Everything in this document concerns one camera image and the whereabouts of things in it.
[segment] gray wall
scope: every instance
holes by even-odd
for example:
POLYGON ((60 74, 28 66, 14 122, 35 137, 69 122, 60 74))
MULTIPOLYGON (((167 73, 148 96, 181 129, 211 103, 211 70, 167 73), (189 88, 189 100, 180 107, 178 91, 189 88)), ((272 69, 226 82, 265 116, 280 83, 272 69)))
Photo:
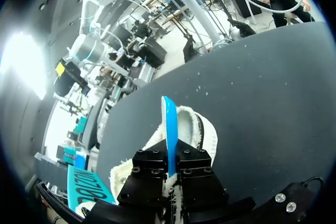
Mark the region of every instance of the gray wall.
POLYGON ((8 0, 0 12, 0 50, 7 39, 26 31, 42 48, 48 73, 48 95, 43 101, 13 71, 0 76, 0 132, 8 165, 26 185, 34 174, 34 155, 40 152, 53 107, 54 68, 79 31, 78 0, 8 0), (43 10, 39 6, 47 3, 43 10))

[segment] white floor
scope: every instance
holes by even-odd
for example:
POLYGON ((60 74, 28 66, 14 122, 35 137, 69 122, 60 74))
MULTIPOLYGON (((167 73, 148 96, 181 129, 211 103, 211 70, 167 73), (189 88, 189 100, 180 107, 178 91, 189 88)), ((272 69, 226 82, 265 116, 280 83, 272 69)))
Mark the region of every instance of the white floor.
MULTIPOLYGON (((243 17, 239 16, 239 14, 237 13, 237 10, 234 8, 230 0, 226 0, 225 4, 227 8, 229 9, 229 11, 232 13, 233 19, 236 19, 240 22, 247 23, 257 33, 261 33, 263 31, 267 31, 267 30, 275 28, 272 15, 269 12, 263 11, 261 14, 255 15, 257 24, 254 25, 251 21, 251 17, 244 19, 243 17)), ((214 11, 214 14, 216 15, 216 17, 218 18, 218 20, 224 27, 225 31, 229 33, 230 24, 227 21, 226 14, 222 10, 214 11)), ((182 21, 182 23, 185 25, 186 28, 188 28, 188 32, 191 35, 193 35, 193 38, 195 39, 195 41, 196 42, 200 41, 197 34, 193 32, 193 28, 191 24, 187 21, 182 21)), ((198 22, 196 18, 192 19, 192 23, 197 29, 197 31, 200 33, 204 44, 208 44, 211 40, 207 36, 207 32, 204 30, 203 26, 198 22)), ((163 38, 157 40, 158 43, 167 51, 165 63, 157 70, 154 76, 154 79, 157 79, 163 76, 164 74, 184 64, 183 48, 187 40, 186 38, 183 37, 183 34, 181 33, 181 31, 172 22, 168 22, 164 26, 164 28, 166 28, 167 26, 169 27, 168 29, 171 30, 171 32, 169 32, 163 38)))

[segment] table surface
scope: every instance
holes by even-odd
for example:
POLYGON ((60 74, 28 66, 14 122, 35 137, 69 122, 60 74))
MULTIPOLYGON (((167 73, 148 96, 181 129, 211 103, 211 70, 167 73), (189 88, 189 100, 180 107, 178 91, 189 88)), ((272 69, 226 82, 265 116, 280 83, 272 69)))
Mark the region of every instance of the table surface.
POLYGON ((231 202, 252 196, 260 205, 290 182, 326 178, 336 155, 335 69, 335 43, 318 22, 213 50, 115 105, 97 172, 110 187, 110 169, 145 145, 167 95, 215 126, 213 169, 231 202))

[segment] white tube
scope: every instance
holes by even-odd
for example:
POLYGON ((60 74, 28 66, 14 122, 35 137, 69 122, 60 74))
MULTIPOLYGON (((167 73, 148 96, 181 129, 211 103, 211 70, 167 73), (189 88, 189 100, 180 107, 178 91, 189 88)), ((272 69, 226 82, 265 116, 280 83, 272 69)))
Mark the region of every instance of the white tube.
POLYGON ((200 40, 202 46, 204 47, 204 50, 207 51, 207 50, 206 50, 206 47, 205 47, 205 44, 204 44, 204 42, 203 42, 203 39, 201 38, 201 35, 198 33, 196 27, 195 27, 194 24, 191 22, 191 20, 190 20, 190 18, 188 17, 188 15, 186 15, 185 11, 182 10, 182 8, 179 6, 179 4, 178 4, 175 0, 171 0, 171 1, 174 3, 174 5, 176 5, 176 7, 177 7, 178 9, 181 10, 183 16, 186 18, 186 20, 187 20, 187 21, 190 23, 190 25, 193 27, 193 29, 194 29, 194 33, 197 34, 197 36, 198 36, 198 38, 199 38, 199 40, 200 40))
POLYGON ((136 4, 136 5, 138 5, 140 8, 144 9, 148 13, 152 13, 151 10, 149 10, 149 8, 147 6, 142 6, 142 5, 140 5, 139 3, 137 3, 137 2, 135 2, 133 0, 126 0, 126 1, 129 1, 129 2, 132 2, 132 3, 136 4))
POLYGON ((202 9, 197 4, 195 0, 182 0, 185 5, 187 5, 190 9, 190 11, 196 16, 198 21, 201 23, 201 25, 204 27, 206 32, 209 34, 211 40, 216 43, 220 40, 220 37, 213 26, 213 24, 210 22, 210 20, 203 14, 202 9))
POLYGON ((269 9, 269 8, 263 7, 263 6, 261 6, 261 5, 258 5, 257 3, 253 2, 252 0, 246 0, 246 1, 249 1, 251 4, 253 4, 253 5, 259 7, 260 9, 263 9, 263 10, 268 11, 268 12, 271 12, 271 13, 291 13, 291 12, 293 12, 294 10, 296 10, 297 8, 299 8, 300 5, 301 5, 302 2, 303 2, 303 0, 300 0, 296 6, 294 6, 294 7, 291 8, 291 9, 288 9, 288 10, 273 10, 273 9, 269 9))

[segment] fluffy slipper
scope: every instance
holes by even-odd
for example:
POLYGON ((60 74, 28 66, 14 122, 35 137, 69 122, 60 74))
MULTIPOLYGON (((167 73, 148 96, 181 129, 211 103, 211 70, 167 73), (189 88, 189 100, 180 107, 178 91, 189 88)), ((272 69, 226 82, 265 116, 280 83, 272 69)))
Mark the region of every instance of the fluffy slipper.
MULTIPOLYGON (((177 120, 178 139, 199 150, 205 149, 212 159, 212 165, 216 156, 218 140, 216 130, 211 122, 197 112, 194 112, 190 107, 186 106, 177 107, 177 120)), ((164 126, 160 124, 144 146, 143 150, 162 141, 164 130, 164 126)), ((112 168, 110 174, 110 186, 111 192, 116 200, 127 177, 131 174, 132 168, 132 159, 122 162, 121 165, 112 168)))

